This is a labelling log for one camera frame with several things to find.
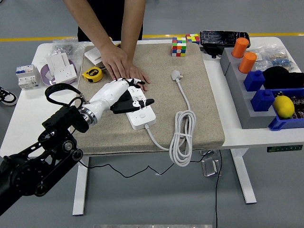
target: orange cylinder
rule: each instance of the orange cylinder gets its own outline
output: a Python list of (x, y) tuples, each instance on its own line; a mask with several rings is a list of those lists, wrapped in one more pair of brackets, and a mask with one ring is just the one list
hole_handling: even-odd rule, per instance
[(246, 48), (248, 47), (249, 41), (246, 38), (238, 38), (232, 51), (234, 58), (242, 58)]
[(243, 74), (248, 74), (251, 71), (254, 63), (256, 62), (256, 59), (257, 55), (255, 53), (247, 52), (244, 55), (244, 58), (241, 64), (239, 65), (238, 70)]

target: lemon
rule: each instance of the lemon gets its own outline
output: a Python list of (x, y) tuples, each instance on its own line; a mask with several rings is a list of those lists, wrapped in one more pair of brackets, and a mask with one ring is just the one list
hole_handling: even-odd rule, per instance
[(288, 96), (277, 96), (273, 103), (277, 115), (282, 119), (288, 119), (295, 112), (295, 106)]

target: white robotic hand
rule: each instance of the white robotic hand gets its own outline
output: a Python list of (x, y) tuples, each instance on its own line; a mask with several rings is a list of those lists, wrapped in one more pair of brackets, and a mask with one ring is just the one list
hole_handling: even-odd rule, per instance
[(79, 111), (89, 125), (95, 125), (105, 111), (112, 110), (114, 114), (128, 113), (153, 104), (153, 99), (140, 101), (140, 103), (132, 100), (128, 88), (130, 86), (140, 88), (138, 84), (145, 83), (135, 78), (119, 78), (107, 83), (91, 98), (89, 104), (82, 105)]

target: power cord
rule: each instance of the power cord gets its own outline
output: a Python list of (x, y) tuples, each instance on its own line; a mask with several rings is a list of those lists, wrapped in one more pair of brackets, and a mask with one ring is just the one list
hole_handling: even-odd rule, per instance
[[(202, 157), (199, 161), (190, 161), (190, 162), (201, 162), (207, 154), (208, 154), (208, 153), (204, 154), (203, 157)], [(122, 175), (122, 176), (125, 177), (125, 178), (133, 177), (133, 176), (135, 176), (135, 175), (137, 175), (137, 174), (139, 174), (139, 173), (141, 173), (141, 172), (146, 171), (147, 169), (151, 169), (151, 170), (153, 170), (153, 171), (156, 172), (156, 175), (161, 176), (161, 175), (163, 175), (166, 171), (168, 171), (168, 170), (174, 165), (174, 163), (173, 163), (173, 164), (172, 164), (171, 166), (169, 166), (164, 172), (161, 172), (161, 173), (157, 172), (155, 169), (151, 168), (150, 165), (148, 165), (145, 169), (143, 169), (143, 170), (141, 170), (141, 171), (139, 171), (139, 172), (137, 172), (137, 173), (135, 173), (135, 174), (133, 174), (133, 175), (131, 175), (131, 176), (125, 176), (123, 173), (121, 173), (120, 171), (118, 171), (117, 169), (115, 169), (111, 164), (96, 165), (96, 166), (91, 166), (91, 167), (90, 167), (90, 166), (84, 165), (81, 161), (79, 161), (79, 163), (82, 164), (82, 165), (83, 165), (84, 167), (86, 167), (87, 169), (102, 168), (102, 167), (105, 167), (105, 166), (110, 166), (114, 171), (116, 171), (117, 173), (119, 173), (120, 175)]]
[[(177, 82), (177, 85), (179, 86), (180, 91), (187, 103), (188, 110), (179, 111), (175, 115), (175, 127), (174, 127), (175, 132), (174, 132), (174, 136), (172, 138), (171, 144), (170, 144), (170, 148), (169, 149), (164, 148), (156, 142), (156, 140), (154, 139), (154, 137), (150, 131), (148, 124), (145, 124), (144, 127), (145, 127), (145, 129), (147, 129), (149, 136), (151, 137), (154, 144), (164, 151), (169, 151), (171, 160), (174, 163), (176, 163), (177, 165), (184, 167), (184, 166), (187, 166), (189, 164), (189, 162), (191, 161), (192, 138), (193, 138), (193, 132), (194, 132), (195, 124), (196, 124), (196, 116), (195, 116), (195, 113), (193, 111), (191, 111), (189, 101), (181, 87), (180, 79), (182, 78), (182, 76), (181, 76), (180, 72), (177, 70), (174, 70), (172, 72), (171, 77), (172, 77), (173, 81)], [(185, 127), (184, 127), (184, 133), (181, 133), (182, 123), (183, 123), (184, 119), (186, 121)], [(185, 152), (182, 153), (180, 151), (180, 147), (185, 142), (186, 142), (186, 149), (185, 149)]]
[[(206, 154), (204, 154), (202, 156), (202, 158), (199, 160), (199, 161), (190, 161), (190, 162), (201, 162), (204, 157), (208, 154), (209, 152), (207, 152)], [(221, 151), (219, 150), (219, 154), (220, 154), (220, 168), (219, 168), (219, 172), (218, 172), (218, 178), (217, 178), (217, 183), (216, 183), (216, 186), (215, 186), (215, 214), (216, 214), (216, 228), (218, 228), (218, 181), (219, 181), (219, 174), (222, 170), (222, 165), (223, 165), (223, 161), (222, 161), (222, 154), (221, 154)], [(146, 171), (147, 169), (151, 169), (153, 170), (154, 172), (156, 172), (155, 175), (158, 175), (158, 176), (161, 176), (163, 175), (165, 172), (167, 172), (173, 165), (174, 163), (169, 166), (164, 172), (162, 173), (159, 173), (158, 171), (156, 171), (155, 169), (151, 168), (150, 165), (148, 165), (145, 169), (131, 175), (131, 176), (125, 176), (123, 173), (121, 173), (120, 171), (118, 171), (117, 169), (115, 169), (111, 164), (105, 164), (105, 165), (96, 165), (96, 166), (92, 166), (92, 167), (89, 167), (89, 166), (86, 166), (84, 165), (81, 161), (79, 161), (80, 164), (82, 164), (84, 167), (86, 167), (87, 169), (94, 169), (94, 168), (102, 168), (102, 167), (105, 167), (105, 166), (110, 166), (114, 171), (116, 171), (117, 173), (119, 173), (120, 175), (122, 175), (123, 177), (125, 178), (130, 178), (130, 177), (133, 177), (141, 172), (144, 172)]]
[(219, 150), (219, 155), (220, 155), (220, 168), (218, 172), (218, 178), (217, 178), (217, 184), (215, 186), (215, 216), (216, 216), (216, 228), (218, 228), (218, 181), (219, 181), (219, 174), (222, 170), (222, 165), (223, 165), (223, 160), (222, 160), (222, 153)]

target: yellow tape measure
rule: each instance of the yellow tape measure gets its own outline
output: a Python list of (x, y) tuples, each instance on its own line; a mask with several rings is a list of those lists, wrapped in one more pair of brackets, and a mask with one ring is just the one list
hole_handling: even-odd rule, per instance
[(82, 76), (90, 83), (99, 82), (103, 78), (103, 72), (100, 68), (94, 66), (85, 71)]

